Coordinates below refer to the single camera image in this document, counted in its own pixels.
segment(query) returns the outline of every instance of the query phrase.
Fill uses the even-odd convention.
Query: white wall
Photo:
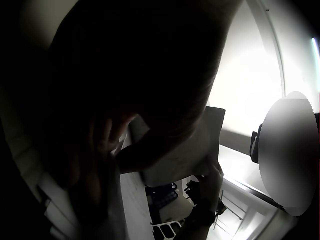
[[[209,97],[210,106],[226,110],[223,129],[251,136],[280,98],[276,52],[265,48],[249,5],[244,1],[229,30]]]
[[[30,44],[48,49],[54,35],[78,0],[27,0],[21,11],[20,24]]]
[[[209,97],[210,106],[226,110],[223,130],[251,136],[271,106],[292,91],[302,92],[319,112],[320,74],[311,38],[303,17],[284,0],[244,1]],[[220,146],[219,161],[226,175],[268,195],[248,155]]]
[[[286,0],[259,0],[270,19],[280,50],[285,94],[303,93],[319,113],[320,73],[312,45],[314,31],[300,12]]]

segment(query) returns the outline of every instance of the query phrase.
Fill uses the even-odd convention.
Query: wristwatch
[[[190,226],[203,225],[211,226],[216,217],[215,213],[210,210],[211,202],[207,199],[201,199],[192,209],[191,214],[187,217],[185,224]]]

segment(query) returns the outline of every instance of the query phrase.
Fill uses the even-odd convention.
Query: hand
[[[209,156],[201,163],[207,167],[206,176],[195,176],[199,180],[200,194],[202,199],[208,199],[212,206],[211,211],[214,213],[218,207],[219,193],[223,183],[223,171],[218,161],[213,161]]]

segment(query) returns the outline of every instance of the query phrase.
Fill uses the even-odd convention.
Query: fingers
[[[198,179],[199,182],[201,182],[204,178],[202,175],[197,175],[195,177]]]
[[[112,119],[112,129],[108,140],[109,152],[117,147],[120,137],[123,135],[130,122],[131,118],[127,120]]]
[[[98,154],[107,156],[108,140],[112,129],[112,120],[108,115],[103,114],[96,118],[94,127],[94,144]]]

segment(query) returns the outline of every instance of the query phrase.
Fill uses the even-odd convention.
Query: black device
[[[184,190],[186,194],[188,194],[188,198],[190,198],[194,205],[197,205],[198,203],[202,203],[201,195],[200,195],[200,184],[195,181],[190,181],[187,183],[187,188]],[[227,207],[223,204],[221,199],[219,198],[218,207],[216,210],[215,217],[218,215],[221,215],[226,211]]]

